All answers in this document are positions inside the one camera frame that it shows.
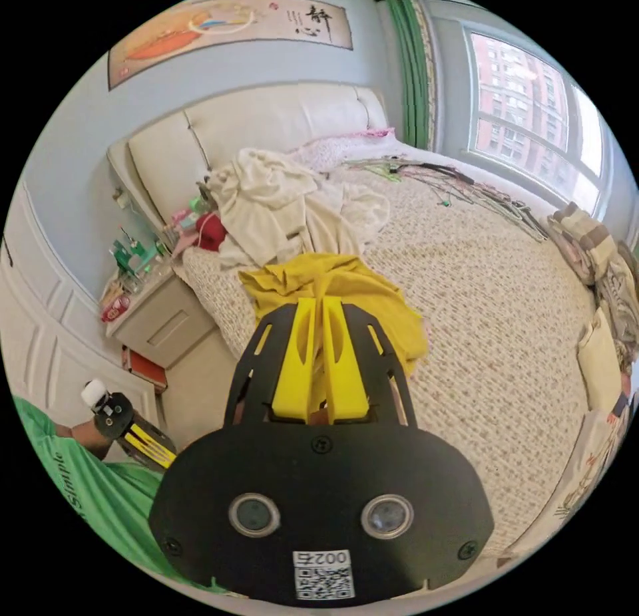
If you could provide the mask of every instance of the white upholstered headboard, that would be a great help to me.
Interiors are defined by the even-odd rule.
[[[197,182],[241,148],[288,152],[322,137],[387,128],[379,95],[348,84],[236,90],[174,112],[113,144],[108,160],[160,233],[198,195]]]

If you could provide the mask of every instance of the camera lens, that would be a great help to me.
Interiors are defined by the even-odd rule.
[[[242,494],[229,508],[231,525],[244,536],[260,538],[280,526],[280,513],[271,499],[261,494]]]
[[[402,496],[374,498],[361,513],[364,531],[373,538],[391,539],[404,534],[413,522],[413,508]]]

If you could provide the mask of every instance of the floor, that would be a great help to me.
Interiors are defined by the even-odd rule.
[[[221,427],[235,365],[215,330],[167,370],[161,411],[166,433],[177,449]]]

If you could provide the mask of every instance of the bed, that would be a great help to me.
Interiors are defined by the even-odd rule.
[[[344,156],[400,154],[454,165],[526,202],[537,218],[554,210],[484,170],[405,146],[392,132],[374,145],[340,142],[341,151],[332,139],[387,128],[373,89],[264,86],[169,114],[113,144],[108,159],[158,233],[197,195],[196,183],[241,148],[295,152],[305,164],[321,160],[318,166]],[[319,146],[304,150],[305,144]],[[429,356],[410,379],[415,412],[421,428],[456,446],[477,469],[495,516],[484,554],[499,556],[552,496],[588,412],[575,347],[594,313],[592,295],[554,244],[535,241],[498,214],[463,202],[443,207],[441,193],[416,180],[394,184],[347,166],[331,178],[364,184],[389,201],[390,219],[362,258],[398,285],[429,324]],[[197,248],[184,253],[177,269],[236,358],[254,330],[237,270]]]

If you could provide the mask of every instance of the pillow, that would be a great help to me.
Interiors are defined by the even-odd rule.
[[[588,407],[610,414],[621,394],[621,370],[604,311],[599,308],[577,346]]]

